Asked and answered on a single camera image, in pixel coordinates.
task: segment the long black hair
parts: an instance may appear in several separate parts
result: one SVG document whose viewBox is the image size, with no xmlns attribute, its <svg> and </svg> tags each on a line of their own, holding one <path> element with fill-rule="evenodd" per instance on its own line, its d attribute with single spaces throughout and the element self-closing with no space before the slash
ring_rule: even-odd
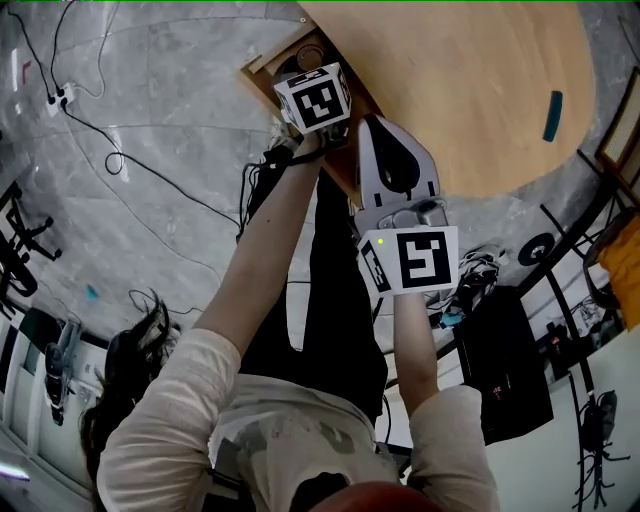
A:
<svg viewBox="0 0 640 512">
<path fill-rule="evenodd" d="M 102 395 L 82 416 L 80 440 L 87 472 L 93 483 L 95 510 L 105 510 L 96 488 L 100 455 L 111 433 L 120 425 L 158 376 L 175 340 L 169 313 L 153 292 L 154 306 L 132 329 L 122 331 L 109 344 L 105 376 L 98 376 Z"/>
</svg>

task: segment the electrical socket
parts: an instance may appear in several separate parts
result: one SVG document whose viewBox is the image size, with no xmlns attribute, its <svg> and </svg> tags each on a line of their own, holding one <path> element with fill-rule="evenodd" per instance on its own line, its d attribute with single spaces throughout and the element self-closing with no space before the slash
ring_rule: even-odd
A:
<svg viewBox="0 0 640 512">
<path fill-rule="evenodd" d="M 75 95 L 73 94 L 73 87 L 69 82 L 64 84 L 64 86 L 62 87 L 62 92 L 63 95 L 58 96 L 57 92 L 54 91 L 53 99 L 55 100 L 55 103 L 53 105 L 49 104 L 49 101 L 47 100 L 47 112 L 49 112 L 49 117 L 55 116 L 62 110 L 62 107 L 60 106 L 62 100 L 66 99 L 67 105 L 69 105 L 69 103 L 73 102 L 73 100 L 76 99 Z"/>
</svg>

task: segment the black pants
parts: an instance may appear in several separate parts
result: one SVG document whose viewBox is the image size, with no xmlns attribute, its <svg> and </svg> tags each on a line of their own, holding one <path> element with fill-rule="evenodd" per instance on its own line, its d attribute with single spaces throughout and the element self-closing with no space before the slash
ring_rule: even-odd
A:
<svg viewBox="0 0 640 512">
<path fill-rule="evenodd" d="M 279 146 L 265 157 L 268 162 L 281 162 L 290 159 L 291 152 Z M 260 172 L 250 216 L 281 176 L 282 171 Z M 304 350 L 298 352 L 289 342 L 285 285 L 242 359 L 240 373 L 282 379 L 342 397 L 375 425 L 382 413 L 387 364 L 373 334 L 369 295 L 358 270 L 348 220 L 345 194 L 321 171 Z"/>
</svg>

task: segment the gray floor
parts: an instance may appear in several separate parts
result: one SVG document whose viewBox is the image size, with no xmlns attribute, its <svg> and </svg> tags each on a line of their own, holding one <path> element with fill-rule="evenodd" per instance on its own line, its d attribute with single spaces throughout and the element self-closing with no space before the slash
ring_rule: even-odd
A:
<svg viewBox="0 0 640 512">
<path fill-rule="evenodd" d="M 47 76 L 53 32 L 65 5 L 11 6 L 23 16 Z M 59 36 L 60 82 L 99 92 L 96 57 L 114 5 L 70 7 Z M 635 62 L 618 15 L 629 20 L 632 43 L 640 48 L 640 11 L 629 4 L 581 4 L 580 11 L 597 82 L 596 116 L 583 143 L 592 153 Z M 284 3 L 122 3 L 102 57 L 104 97 L 96 100 L 77 92 L 69 110 L 108 128 L 125 152 L 211 206 L 235 215 L 240 170 L 265 149 L 272 124 L 266 110 L 236 82 L 235 73 L 295 31 L 303 16 L 295 4 Z M 0 12 L 0 186 L 18 176 L 30 222 L 53 216 L 55 227 L 48 240 L 65 251 L 53 263 L 33 257 L 31 267 L 43 284 L 34 304 L 60 316 L 67 316 L 68 308 L 104 337 L 139 316 L 127 295 L 131 288 L 153 288 L 175 310 L 204 307 L 233 252 L 236 226 L 132 162 L 119 176 L 109 176 L 104 169 L 109 144 L 75 122 L 69 124 L 71 134 L 60 115 L 47 114 L 34 62 L 23 84 L 20 71 L 29 60 L 18 22 L 5 8 Z M 117 159 L 110 165 L 117 168 Z M 588 204 L 596 185 L 592 173 L 574 158 L 509 195 L 490 200 L 449 197 L 449 220 L 460 228 L 461 250 L 492 241 L 509 249 L 515 260 L 533 235 L 554 232 L 540 203 L 567 226 Z M 292 280 L 308 278 L 312 210 L 292 264 Z M 517 284 L 527 272 L 513 263 L 504 269 L 502 280 Z M 294 344 L 302 335 L 307 288 L 290 287 Z M 391 342 L 388 312 L 377 323 L 384 347 Z M 175 318 L 188 326 L 196 316 L 192 312 Z"/>
</svg>

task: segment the rolled-up sleeve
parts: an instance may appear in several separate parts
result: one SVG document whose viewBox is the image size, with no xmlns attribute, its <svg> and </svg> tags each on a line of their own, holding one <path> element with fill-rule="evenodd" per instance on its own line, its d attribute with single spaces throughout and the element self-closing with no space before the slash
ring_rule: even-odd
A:
<svg viewBox="0 0 640 512">
<path fill-rule="evenodd" d="M 500 509 L 480 424 L 481 400 L 473 388 L 449 388 L 411 416 L 409 485 L 450 512 Z"/>
<path fill-rule="evenodd" d="M 109 436 L 97 486 L 109 511 L 186 510 L 210 468 L 207 442 L 232 398 L 240 354 L 225 338 L 184 334 L 133 412 Z"/>
</svg>

